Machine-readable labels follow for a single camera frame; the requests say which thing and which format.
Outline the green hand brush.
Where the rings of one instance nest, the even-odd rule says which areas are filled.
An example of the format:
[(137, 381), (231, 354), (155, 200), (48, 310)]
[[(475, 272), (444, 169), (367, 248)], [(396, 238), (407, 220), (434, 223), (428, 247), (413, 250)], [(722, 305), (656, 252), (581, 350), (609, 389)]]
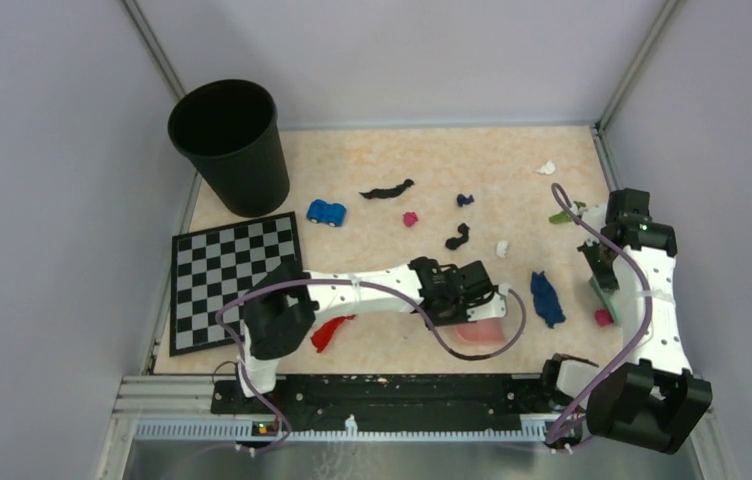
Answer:
[(590, 278), (589, 285), (595, 295), (600, 299), (603, 308), (608, 312), (610, 321), (614, 324), (618, 324), (619, 315), (613, 301), (613, 295), (616, 293), (616, 290), (602, 287), (595, 276)]

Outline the large blue paper scrap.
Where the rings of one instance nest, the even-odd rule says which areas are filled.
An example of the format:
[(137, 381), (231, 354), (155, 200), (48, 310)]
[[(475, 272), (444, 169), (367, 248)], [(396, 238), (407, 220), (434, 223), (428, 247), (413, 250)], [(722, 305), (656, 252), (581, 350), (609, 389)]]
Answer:
[(530, 290), (535, 312), (548, 328), (553, 329), (556, 325), (566, 321), (558, 294), (547, 279), (545, 272), (532, 273)]

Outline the red paper scrap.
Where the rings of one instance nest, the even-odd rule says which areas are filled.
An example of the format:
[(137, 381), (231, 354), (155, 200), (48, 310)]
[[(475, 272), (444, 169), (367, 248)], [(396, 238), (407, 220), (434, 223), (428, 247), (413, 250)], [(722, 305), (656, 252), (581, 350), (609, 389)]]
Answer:
[(329, 346), (336, 331), (346, 322), (355, 320), (356, 315), (334, 317), (314, 331), (310, 337), (311, 344), (317, 353), (323, 353)]

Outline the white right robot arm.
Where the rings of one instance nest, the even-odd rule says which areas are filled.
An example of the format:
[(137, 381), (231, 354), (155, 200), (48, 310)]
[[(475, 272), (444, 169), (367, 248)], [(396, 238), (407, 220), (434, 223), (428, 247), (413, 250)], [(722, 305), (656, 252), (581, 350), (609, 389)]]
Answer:
[(557, 372), (540, 382), (538, 397), (546, 409), (561, 413), (543, 443), (570, 448), (571, 432), (584, 426), (592, 436), (672, 455), (713, 400), (711, 383), (695, 376), (680, 338), (675, 230), (654, 221), (646, 191), (614, 190), (606, 203), (583, 212), (560, 184), (551, 191), (587, 233), (578, 250), (624, 344), (604, 367), (554, 359)]

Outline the green paper scrap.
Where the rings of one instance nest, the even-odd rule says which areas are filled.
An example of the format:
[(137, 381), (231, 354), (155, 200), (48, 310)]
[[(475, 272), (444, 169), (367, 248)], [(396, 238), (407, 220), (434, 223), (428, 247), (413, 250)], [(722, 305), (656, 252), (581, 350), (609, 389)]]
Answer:
[(568, 209), (564, 209), (548, 217), (548, 222), (553, 225), (561, 225), (573, 222), (573, 216), (581, 217), (587, 209), (587, 204), (575, 201)]

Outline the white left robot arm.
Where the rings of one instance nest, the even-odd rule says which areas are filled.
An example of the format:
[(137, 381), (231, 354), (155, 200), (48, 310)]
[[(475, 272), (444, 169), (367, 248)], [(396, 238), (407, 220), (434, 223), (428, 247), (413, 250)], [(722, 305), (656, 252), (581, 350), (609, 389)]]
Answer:
[(418, 257), (358, 273), (319, 273), (284, 261), (237, 300), (244, 344), (235, 401), (249, 413), (266, 410), (280, 361), (334, 318), (417, 313), (436, 329), (503, 318), (510, 292), (479, 261), (458, 267)]

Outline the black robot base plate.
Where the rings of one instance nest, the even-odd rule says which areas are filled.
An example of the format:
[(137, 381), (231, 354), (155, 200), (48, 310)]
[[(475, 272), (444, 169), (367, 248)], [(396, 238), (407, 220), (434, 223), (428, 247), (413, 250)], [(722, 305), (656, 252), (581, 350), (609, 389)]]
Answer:
[(281, 412), (296, 433), (356, 426), (375, 433), (520, 430), (570, 402), (545, 374), (290, 374), (261, 399), (237, 378), (215, 382), (210, 410), (239, 419)]

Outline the small white paper scrap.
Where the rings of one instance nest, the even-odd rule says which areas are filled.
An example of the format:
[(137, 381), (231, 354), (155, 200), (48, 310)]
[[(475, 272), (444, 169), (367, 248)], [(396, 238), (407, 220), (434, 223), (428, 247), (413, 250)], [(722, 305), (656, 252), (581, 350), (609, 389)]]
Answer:
[(504, 259), (508, 255), (509, 242), (506, 240), (500, 240), (495, 245), (495, 255), (497, 258)]

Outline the pink plastic dustpan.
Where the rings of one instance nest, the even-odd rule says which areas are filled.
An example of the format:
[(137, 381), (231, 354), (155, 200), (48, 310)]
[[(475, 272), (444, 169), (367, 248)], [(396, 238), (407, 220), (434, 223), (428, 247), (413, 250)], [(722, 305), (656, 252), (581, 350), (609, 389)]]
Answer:
[(455, 338), (466, 345), (493, 345), (505, 342), (502, 322), (499, 318), (483, 319), (453, 326)]

